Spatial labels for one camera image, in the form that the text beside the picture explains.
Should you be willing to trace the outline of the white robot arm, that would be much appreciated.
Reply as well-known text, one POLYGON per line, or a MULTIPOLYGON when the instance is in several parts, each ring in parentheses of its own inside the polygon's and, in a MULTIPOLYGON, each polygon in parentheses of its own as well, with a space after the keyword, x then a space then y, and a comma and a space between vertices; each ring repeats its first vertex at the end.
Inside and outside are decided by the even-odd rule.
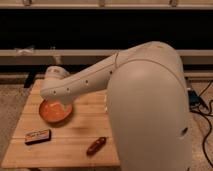
POLYGON ((183 63, 170 45, 152 41, 70 75, 47 69, 41 96, 69 104, 105 90, 122 171, 189 171, 192 149, 183 63))

